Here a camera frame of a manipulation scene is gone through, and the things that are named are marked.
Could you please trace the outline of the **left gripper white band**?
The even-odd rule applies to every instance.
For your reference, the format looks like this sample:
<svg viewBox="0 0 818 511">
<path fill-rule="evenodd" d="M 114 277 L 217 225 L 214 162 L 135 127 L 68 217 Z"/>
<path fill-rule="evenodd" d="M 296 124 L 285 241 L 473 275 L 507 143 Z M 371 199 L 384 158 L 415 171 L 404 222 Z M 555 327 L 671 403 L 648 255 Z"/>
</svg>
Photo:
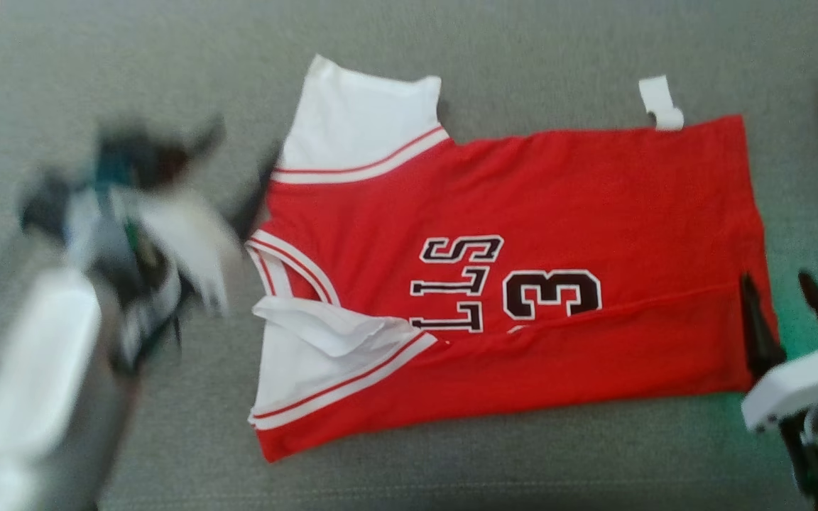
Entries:
<svg viewBox="0 0 818 511">
<path fill-rule="evenodd" d="M 178 165 L 210 158 L 227 135 L 215 116 L 169 155 Z M 283 151 L 275 143 L 258 159 L 256 178 L 234 204 L 230 225 L 200 194 L 87 187 L 68 195 L 68 259 L 91 282 L 107 335 L 107 361 L 134 373 L 178 322 L 191 294 L 226 316 L 241 272 L 241 246 L 258 220 Z"/>
</svg>

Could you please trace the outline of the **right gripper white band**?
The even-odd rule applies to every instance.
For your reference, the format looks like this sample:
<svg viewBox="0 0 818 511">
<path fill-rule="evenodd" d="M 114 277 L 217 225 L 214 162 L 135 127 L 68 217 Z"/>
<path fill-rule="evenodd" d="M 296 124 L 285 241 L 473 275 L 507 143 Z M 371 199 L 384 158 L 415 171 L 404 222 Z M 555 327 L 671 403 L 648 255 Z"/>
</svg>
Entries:
<svg viewBox="0 0 818 511">
<path fill-rule="evenodd" d="M 806 270 L 797 278 L 818 321 L 818 282 Z M 741 402 L 741 414 L 747 430 L 764 432 L 818 404 L 818 351 L 786 362 L 785 349 L 764 317 L 752 275 L 741 275 L 740 296 L 747 369 L 758 381 Z"/>
</svg>

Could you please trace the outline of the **grey sofa seat cushion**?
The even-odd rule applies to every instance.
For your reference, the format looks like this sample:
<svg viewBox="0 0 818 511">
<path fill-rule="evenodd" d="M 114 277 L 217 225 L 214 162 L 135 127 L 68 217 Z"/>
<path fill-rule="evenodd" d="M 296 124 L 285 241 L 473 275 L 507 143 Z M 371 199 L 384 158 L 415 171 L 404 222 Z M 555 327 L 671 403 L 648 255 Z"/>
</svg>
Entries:
<svg viewBox="0 0 818 511">
<path fill-rule="evenodd" d="M 380 77 L 442 78 L 458 141 L 649 122 L 667 75 L 690 122 L 746 120 L 782 339 L 818 347 L 818 0 L 0 0 L 0 309 L 56 254 L 19 236 L 42 164 L 84 165 L 100 120 L 227 139 L 191 183 L 248 191 L 321 54 Z M 361 434 L 266 463 L 247 423 L 262 291 L 198 305 L 159 351 L 102 511 L 808 511 L 782 442 L 737 395 L 578 405 Z"/>
</svg>

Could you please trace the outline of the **red and white basketball jersey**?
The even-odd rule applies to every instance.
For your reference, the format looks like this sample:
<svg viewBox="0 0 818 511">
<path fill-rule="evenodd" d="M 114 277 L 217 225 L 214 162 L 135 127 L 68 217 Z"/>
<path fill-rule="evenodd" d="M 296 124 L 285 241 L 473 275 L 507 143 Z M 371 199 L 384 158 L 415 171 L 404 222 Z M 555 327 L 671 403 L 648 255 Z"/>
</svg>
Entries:
<svg viewBox="0 0 818 511">
<path fill-rule="evenodd" d="M 354 434 L 745 392 L 770 304 L 739 116 L 454 141 L 441 81 L 316 55 L 246 239 L 273 463 Z"/>
</svg>

